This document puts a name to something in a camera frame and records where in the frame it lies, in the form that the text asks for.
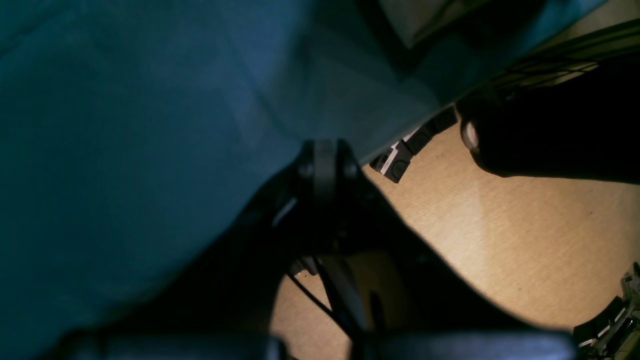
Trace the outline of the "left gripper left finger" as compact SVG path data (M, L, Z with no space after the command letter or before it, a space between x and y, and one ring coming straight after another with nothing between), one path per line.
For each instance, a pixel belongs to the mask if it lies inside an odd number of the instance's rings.
M330 141L307 141L194 262L117 319L71 332L47 360L285 360L269 335L282 278L330 245Z

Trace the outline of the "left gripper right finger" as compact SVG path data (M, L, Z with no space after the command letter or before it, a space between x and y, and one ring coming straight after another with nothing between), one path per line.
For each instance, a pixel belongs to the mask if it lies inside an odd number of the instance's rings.
M461 278L331 140L332 247L355 288L354 360L575 360L569 333L529 325Z

